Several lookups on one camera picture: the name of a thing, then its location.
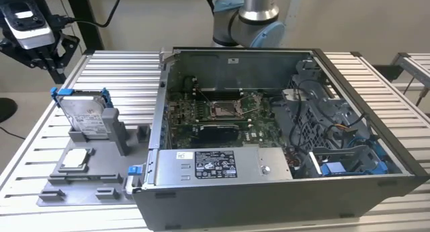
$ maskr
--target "hard drive label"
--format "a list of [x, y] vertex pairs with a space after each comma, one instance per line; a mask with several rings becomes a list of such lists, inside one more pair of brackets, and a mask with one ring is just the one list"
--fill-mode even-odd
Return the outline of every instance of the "hard drive label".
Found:
[[80, 131], [86, 135], [106, 134], [106, 126], [99, 114], [80, 114], [74, 115]]
[[235, 153], [233, 150], [197, 151], [194, 161], [195, 177], [198, 179], [238, 177]]

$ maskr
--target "metal frame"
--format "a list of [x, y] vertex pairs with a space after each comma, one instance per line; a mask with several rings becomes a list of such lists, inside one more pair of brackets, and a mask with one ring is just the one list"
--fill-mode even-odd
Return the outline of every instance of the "metal frame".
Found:
[[393, 65], [400, 65], [406, 72], [430, 88], [430, 55], [426, 53], [398, 53], [393, 62]]

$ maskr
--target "small circuit board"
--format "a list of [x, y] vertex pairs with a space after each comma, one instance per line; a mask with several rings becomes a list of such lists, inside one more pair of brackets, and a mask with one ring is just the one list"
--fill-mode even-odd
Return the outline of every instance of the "small circuit board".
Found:
[[283, 147], [282, 131], [271, 112], [270, 98], [259, 92], [238, 97], [171, 93], [168, 121], [173, 148]]

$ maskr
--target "slotted metal surface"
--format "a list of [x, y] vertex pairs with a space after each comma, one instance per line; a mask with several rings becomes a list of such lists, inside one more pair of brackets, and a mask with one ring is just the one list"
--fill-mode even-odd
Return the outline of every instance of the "slotted metal surface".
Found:
[[[430, 126], [422, 112], [390, 86], [365, 59], [350, 53], [327, 53], [358, 93], [374, 108], [421, 165], [430, 172]], [[112, 91], [120, 119], [130, 127], [151, 122], [156, 95], [158, 53], [96, 52], [82, 59], [70, 82], [76, 89]], [[134, 205], [38, 207], [47, 183], [68, 142], [68, 122], [50, 105], [15, 156], [0, 182], [0, 230], [148, 231]], [[430, 183], [405, 197], [385, 200], [361, 218], [217, 228], [217, 231], [429, 231]]]

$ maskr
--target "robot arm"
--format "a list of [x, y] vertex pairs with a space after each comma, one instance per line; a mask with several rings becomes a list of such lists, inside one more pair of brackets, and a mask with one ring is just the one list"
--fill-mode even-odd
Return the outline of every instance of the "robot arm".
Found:
[[79, 45], [79, 38], [62, 32], [72, 20], [51, 14], [46, 0], [0, 0], [0, 52], [27, 67], [46, 69], [56, 84], [66, 81], [64, 67]]
[[214, 45], [277, 47], [285, 34], [274, 0], [214, 1]]

